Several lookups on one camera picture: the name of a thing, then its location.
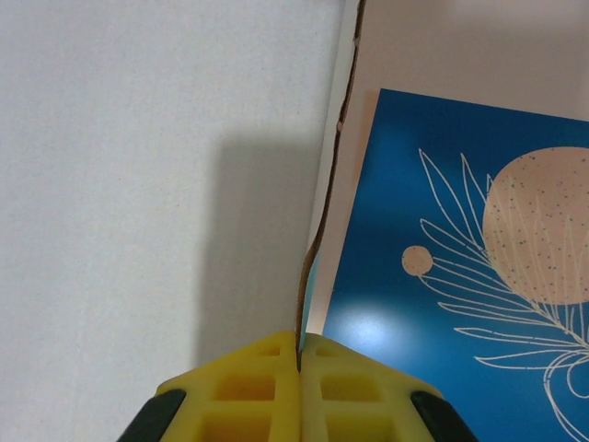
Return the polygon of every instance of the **rectangular hole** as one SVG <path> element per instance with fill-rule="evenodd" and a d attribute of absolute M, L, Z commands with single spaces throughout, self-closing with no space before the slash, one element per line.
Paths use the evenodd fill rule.
<path fill-rule="evenodd" d="M 260 351 L 260 356 L 280 356 L 280 345 L 263 348 Z"/>
<path fill-rule="evenodd" d="M 337 355 L 335 352 L 331 351 L 329 348 L 326 347 L 319 347 L 315 354 L 319 357 L 336 357 Z"/>
<path fill-rule="evenodd" d="M 228 375 L 214 392 L 217 401 L 273 401 L 276 381 L 271 375 Z"/>
<path fill-rule="evenodd" d="M 326 401 L 381 401 L 379 388 L 364 375 L 326 375 L 321 379 L 321 396 Z"/>
<path fill-rule="evenodd" d="M 269 414 L 208 413 L 198 442 L 268 442 Z"/>
<path fill-rule="evenodd" d="M 382 416 L 332 415 L 326 419 L 329 442 L 396 442 L 393 424 Z"/>

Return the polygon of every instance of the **dotted pattern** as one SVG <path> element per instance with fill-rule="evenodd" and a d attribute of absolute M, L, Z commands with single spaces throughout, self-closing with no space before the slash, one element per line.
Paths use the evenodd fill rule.
<path fill-rule="evenodd" d="M 483 216 L 491 264 L 519 295 L 589 301 L 589 149 L 523 155 L 493 180 Z"/>

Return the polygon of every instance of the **blue poster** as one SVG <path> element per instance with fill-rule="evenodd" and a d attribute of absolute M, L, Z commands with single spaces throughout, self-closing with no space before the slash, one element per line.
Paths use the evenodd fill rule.
<path fill-rule="evenodd" d="M 382 90 L 324 334 L 482 442 L 589 441 L 589 122 Z"/>

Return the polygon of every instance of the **leaf drawing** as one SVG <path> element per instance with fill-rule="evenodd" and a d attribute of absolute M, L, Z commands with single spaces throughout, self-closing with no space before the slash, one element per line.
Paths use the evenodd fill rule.
<path fill-rule="evenodd" d="M 511 349 L 478 362 L 542 372 L 562 430 L 589 442 L 586 423 L 583 431 L 554 394 L 560 377 L 572 398 L 589 399 L 574 381 L 589 364 L 589 181 L 578 173 L 589 149 L 537 150 L 482 183 L 464 155 L 452 181 L 419 154 L 443 221 L 421 220 L 429 245 L 407 248 L 403 268 L 441 297 L 440 308 L 476 321 L 456 332 Z"/>

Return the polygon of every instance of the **white surface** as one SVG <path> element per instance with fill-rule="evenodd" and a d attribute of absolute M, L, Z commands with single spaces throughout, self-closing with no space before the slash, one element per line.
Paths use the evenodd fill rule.
<path fill-rule="evenodd" d="M 0 439 L 294 326 L 341 0 L 0 0 Z"/>

